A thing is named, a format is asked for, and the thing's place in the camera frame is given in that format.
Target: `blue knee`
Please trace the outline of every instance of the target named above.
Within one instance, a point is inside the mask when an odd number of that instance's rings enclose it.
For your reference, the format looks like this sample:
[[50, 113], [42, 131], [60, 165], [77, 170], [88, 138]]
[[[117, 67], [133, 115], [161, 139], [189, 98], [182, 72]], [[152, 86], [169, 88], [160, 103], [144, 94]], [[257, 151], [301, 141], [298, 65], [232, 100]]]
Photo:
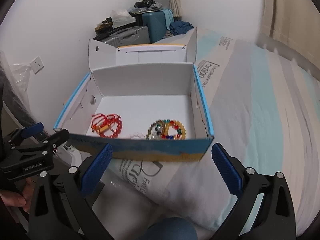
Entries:
[[183, 218], [166, 218], [148, 228], [137, 240], [198, 240], [193, 225]]

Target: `wall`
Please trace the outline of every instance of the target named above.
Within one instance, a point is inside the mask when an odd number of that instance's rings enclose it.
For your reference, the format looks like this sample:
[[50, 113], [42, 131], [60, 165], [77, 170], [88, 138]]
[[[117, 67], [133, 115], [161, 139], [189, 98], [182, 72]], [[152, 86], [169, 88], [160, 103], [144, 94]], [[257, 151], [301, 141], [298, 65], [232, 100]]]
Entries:
[[255, 42], [264, 0], [181, 0], [184, 20], [230, 37]]
[[[48, 132], [63, 102], [89, 71], [88, 40], [112, 9], [137, 0], [16, 0], [0, 26], [0, 50], [9, 64], [40, 56], [44, 69], [31, 72], [28, 97], [32, 114]], [[167, 5], [168, 0], [157, 0]], [[181, 0], [184, 20], [232, 37], [254, 41], [262, 0]]]

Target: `textured blue pad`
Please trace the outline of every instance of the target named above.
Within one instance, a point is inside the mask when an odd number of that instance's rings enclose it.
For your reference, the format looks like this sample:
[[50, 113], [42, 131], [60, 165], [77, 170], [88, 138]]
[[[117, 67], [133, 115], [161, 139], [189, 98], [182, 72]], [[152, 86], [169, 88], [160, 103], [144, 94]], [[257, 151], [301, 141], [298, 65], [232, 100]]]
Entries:
[[225, 184], [227, 185], [228, 190], [232, 195], [239, 198], [242, 195], [242, 179], [239, 176], [236, 169], [233, 167], [232, 163], [228, 157], [223, 153], [218, 144], [213, 145], [212, 150], [212, 159], [216, 164]]
[[111, 159], [112, 146], [107, 144], [102, 151], [98, 153], [85, 174], [82, 176], [81, 195], [83, 197], [94, 192]]
[[37, 133], [41, 133], [42, 131], [43, 131], [43, 124], [39, 122], [24, 128], [23, 131], [21, 132], [21, 137], [24, 139], [27, 139], [27, 138], [30, 138], [31, 136], [36, 135]]

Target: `electrical socket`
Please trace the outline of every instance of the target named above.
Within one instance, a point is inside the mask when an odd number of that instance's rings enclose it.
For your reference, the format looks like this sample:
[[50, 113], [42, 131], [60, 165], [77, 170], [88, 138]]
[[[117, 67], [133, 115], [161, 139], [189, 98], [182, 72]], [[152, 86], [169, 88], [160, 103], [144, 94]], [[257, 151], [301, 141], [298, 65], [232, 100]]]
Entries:
[[30, 63], [33, 72], [38, 73], [43, 67], [43, 63], [40, 57], [37, 57], [34, 61]]

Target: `box lid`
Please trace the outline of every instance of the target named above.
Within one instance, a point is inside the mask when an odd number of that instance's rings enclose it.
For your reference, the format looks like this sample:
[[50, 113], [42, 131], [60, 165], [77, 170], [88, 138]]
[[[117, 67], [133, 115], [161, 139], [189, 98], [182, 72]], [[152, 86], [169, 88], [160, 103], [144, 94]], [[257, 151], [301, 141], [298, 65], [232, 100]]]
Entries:
[[184, 43], [154, 43], [116, 48], [90, 39], [89, 68], [96, 70], [104, 67], [158, 62], [194, 63], [196, 61], [196, 29], [186, 39], [180, 41]]

